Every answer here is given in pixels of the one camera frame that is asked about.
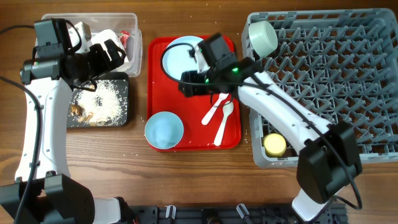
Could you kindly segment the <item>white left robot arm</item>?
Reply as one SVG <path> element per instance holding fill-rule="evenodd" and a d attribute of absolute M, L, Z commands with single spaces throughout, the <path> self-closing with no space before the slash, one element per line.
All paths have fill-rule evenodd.
<path fill-rule="evenodd" d="M 67 117 L 73 90 L 85 90 L 124 63 L 113 40 L 83 49 L 83 33 L 73 44 L 66 19 L 33 26 L 37 45 L 24 62 L 17 87 L 27 97 L 24 147 L 14 183 L 1 187 L 1 206 L 15 223 L 134 223 L 122 197 L 94 198 L 73 180 L 67 164 Z"/>

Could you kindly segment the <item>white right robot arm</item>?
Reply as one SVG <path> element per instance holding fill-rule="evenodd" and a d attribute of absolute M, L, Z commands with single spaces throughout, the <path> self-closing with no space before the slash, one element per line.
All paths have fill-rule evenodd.
<path fill-rule="evenodd" d="M 238 60 L 220 33 L 196 45 L 189 44 L 188 48 L 186 54 L 197 63 L 197 69 L 178 77 L 163 71 L 178 83 L 184 96 L 230 93 L 268 120 L 296 150 L 301 189 L 292 208 L 301 221 L 315 221 L 333 200 L 340 199 L 338 192 L 347 185 L 352 187 L 357 204 L 344 198 L 341 201 L 353 209 L 362 209 L 354 178 L 363 168 L 350 124 L 332 124 L 303 107 L 253 59 Z"/>

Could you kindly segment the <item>white napkin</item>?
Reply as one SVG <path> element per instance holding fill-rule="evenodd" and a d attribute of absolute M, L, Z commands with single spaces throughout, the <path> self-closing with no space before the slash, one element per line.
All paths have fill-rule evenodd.
<path fill-rule="evenodd" d="M 118 35 L 111 29 L 106 29 L 106 30 L 103 30 L 103 31 L 97 33 L 94 37 L 91 38 L 90 43 L 91 43 L 91 45 L 100 44 L 102 46 L 103 50 L 106 52 L 108 58 L 111 58 L 110 54 L 108 52 L 107 46 L 105 45 L 105 42 L 107 40 L 112 40 L 119 48 L 121 48 L 122 50 L 126 50 L 124 48 L 122 42 L 120 41 Z M 128 63 L 129 63 L 129 59 L 127 57 L 125 57 L 124 63 L 120 67 L 114 69 L 114 71 L 126 72 L 127 69 L 129 68 Z"/>

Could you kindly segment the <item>green bowl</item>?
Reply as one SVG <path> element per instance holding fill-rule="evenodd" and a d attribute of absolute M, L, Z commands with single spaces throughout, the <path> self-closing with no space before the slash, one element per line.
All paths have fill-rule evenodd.
<path fill-rule="evenodd" d="M 260 57 L 267 57 L 278 46 L 276 31 L 267 21 L 255 22 L 249 26 L 249 40 L 254 51 Z"/>

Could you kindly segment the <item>yellow cup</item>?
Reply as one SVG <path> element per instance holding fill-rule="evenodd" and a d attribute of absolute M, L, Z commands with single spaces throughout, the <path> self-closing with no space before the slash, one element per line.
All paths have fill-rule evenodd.
<path fill-rule="evenodd" d="M 263 145 L 266 155 L 269 157 L 282 156 L 287 148 L 285 138 L 277 133 L 271 133 L 264 137 Z"/>

